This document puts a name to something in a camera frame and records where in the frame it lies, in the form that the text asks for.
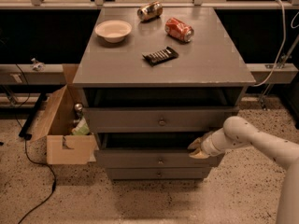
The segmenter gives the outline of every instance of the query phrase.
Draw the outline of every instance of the silver can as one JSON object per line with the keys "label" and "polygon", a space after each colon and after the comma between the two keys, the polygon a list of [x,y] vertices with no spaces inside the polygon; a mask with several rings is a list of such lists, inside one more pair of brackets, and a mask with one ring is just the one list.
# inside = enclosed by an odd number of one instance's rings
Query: silver can
{"label": "silver can", "polygon": [[141,7],[137,11],[137,15],[141,21],[148,21],[150,19],[160,17],[162,12],[162,4],[160,2],[153,2]]}

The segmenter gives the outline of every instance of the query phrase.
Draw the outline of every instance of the cable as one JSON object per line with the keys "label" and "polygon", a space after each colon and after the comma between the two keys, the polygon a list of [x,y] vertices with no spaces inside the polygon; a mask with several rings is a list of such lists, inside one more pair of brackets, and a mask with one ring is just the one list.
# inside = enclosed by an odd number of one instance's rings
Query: cable
{"label": "cable", "polygon": [[292,22],[291,22],[291,28],[292,29],[295,29],[295,28],[299,27],[299,23],[296,26],[293,26],[293,22],[295,21],[295,19],[297,18],[298,15],[299,15],[299,11],[297,12],[297,14],[292,19]]}
{"label": "cable", "polygon": [[28,155],[28,151],[27,151],[27,140],[25,140],[25,154],[26,154],[26,157],[27,159],[33,163],[33,164],[36,164],[36,165],[41,165],[41,166],[46,166],[50,169],[50,171],[52,172],[53,174],[53,178],[54,178],[54,181],[53,181],[53,184],[52,184],[52,190],[51,190],[51,193],[50,195],[43,201],[41,202],[39,205],[35,206],[34,208],[32,208],[30,211],[28,211],[22,218],[21,220],[18,222],[18,224],[21,224],[29,214],[31,214],[33,211],[35,211],[39,206],[41,206],[42,204],[44,204],[54,193],[54,191],[56,190],[56,183],[57,183],[57,178],[56,178],[56,174],[54,173],[54,171],[52,170],[52,168],[46,164],[46,163],[41,163],[41,162],[37,162],[37,161],[33,161],[30,159],[29,155]]}
{"label": "cable", "polygon": [[283,6],[283,3],[281,2],[281,0],[276,0],[276,2],[278,2],[280,5],[281,5],[281,11],[282,11],[282,24],[283,24],[283,40],[282,40],[282,43],[281,43],[281,45],[280,45],[280,49],[279,49],[279,52],[278,52],[278,55],[277,55],[277,57],[276,57],[276,59],[275,59],[275,61],[274,61],[274,64],[273,64],[273,67],[272,67],[272,69],[271,69],[271,72],[269,73],[269,75],[267,76],[267,78],[264,80],[264,81],[262,81],[261,83],[259,83],[259,84],[256,84],[256,85],[253,85],[253,87],[258,87],[258,86],[262,86],[263,84],[265,84],[267,81],[268,81],[268,79],[272,76],[272,74],[273,74],[273,72],[274,72],[274,70],[276,69],[276,66],[277,66],[277,64],[278,64],[278,59],[279,59],[279,55],[280,55],[280,53],[281,53],[281,51],[282,51],[282,49],[283,49],[283,47],[284,47],[284,44],[285,44],[285,42],[286,42],[286,18],[285,18],[285,9],[284,9],[284,6]]}

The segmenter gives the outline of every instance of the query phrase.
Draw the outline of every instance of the can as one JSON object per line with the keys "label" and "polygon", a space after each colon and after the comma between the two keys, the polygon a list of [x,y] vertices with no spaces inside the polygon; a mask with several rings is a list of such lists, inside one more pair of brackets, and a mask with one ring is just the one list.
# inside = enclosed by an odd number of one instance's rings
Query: can
{"label": "can", "polygon": [[137,11],[137,15],[141,21],[148,21],[153,18],[159,17],[163,12],[163,7],[160,2],[153,2],[147,4]]}
{"label": "can", "polygon": [[176,18],[171,18],[166,22],[165,31],[183,42],[190,42],[194,35],[194,30],[190,25]]}

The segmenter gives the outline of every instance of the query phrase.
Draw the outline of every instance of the gray countertop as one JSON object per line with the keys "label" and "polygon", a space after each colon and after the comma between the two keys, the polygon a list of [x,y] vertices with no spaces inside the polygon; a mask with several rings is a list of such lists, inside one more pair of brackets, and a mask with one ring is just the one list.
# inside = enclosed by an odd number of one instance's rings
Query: gray countertop
{"label": "gray countertop", "polygon": [[[95,32],[85,50],[74,84],[81,87],[232,87],[255,83],[213,8],[164,7],[159,19],[140,22],[137,7],[103,8],[95,26],[122,20],[132,32],[118,44]],[[194,29],[190,43],[167,35],[166,21],[175,17]],[[150,66],[142,54],[171,47],[179,57]]]}

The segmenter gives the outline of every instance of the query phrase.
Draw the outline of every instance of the drawer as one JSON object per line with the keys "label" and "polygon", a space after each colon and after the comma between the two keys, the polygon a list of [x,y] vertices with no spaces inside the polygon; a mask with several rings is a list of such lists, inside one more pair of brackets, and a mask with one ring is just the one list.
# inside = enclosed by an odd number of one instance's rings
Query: drawer
{"label": "drawer", "polygon": [[222,127],[237,107],[200,109],[84,109],[93,133],[191,132]]}
{"label": "drawer", "polygon": [[193,159],[189,151],[179,150],[100,150],[96,158],[104,168],[211,168],[223,158]]}
{"label": "drawer", "polygon": [[210,168],[166,168],[166,169],[106,169],[107,176],[117,179],[203,179]]}

